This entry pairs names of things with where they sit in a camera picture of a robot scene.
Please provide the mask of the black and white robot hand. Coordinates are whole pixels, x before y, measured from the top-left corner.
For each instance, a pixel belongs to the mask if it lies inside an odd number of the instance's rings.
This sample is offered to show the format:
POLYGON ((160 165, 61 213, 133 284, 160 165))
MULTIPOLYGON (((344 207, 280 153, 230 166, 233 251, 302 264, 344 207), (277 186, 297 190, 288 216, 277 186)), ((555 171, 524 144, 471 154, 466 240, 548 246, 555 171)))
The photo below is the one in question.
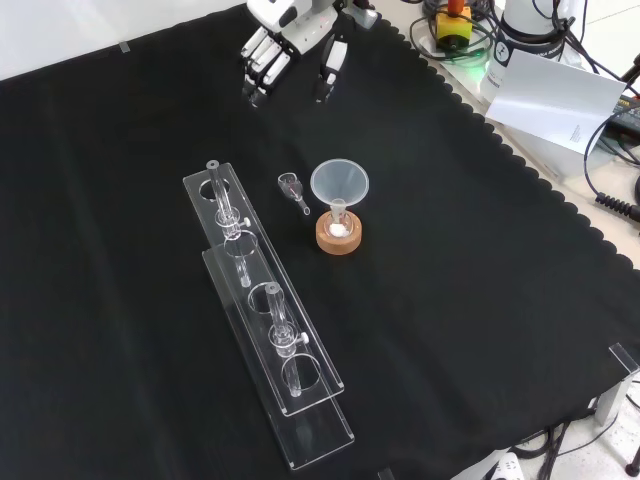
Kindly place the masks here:
POLYGON ((289 67, 318 45, 323 51, 314 97, 326 102, 348 52, 345 36, 335 31, 339 16, 346 15, 366 30, 378 20, 368 1, 248 0, 246 6, 258 28, 240 51, 242 92, 255 108, 273 93, 289 67))

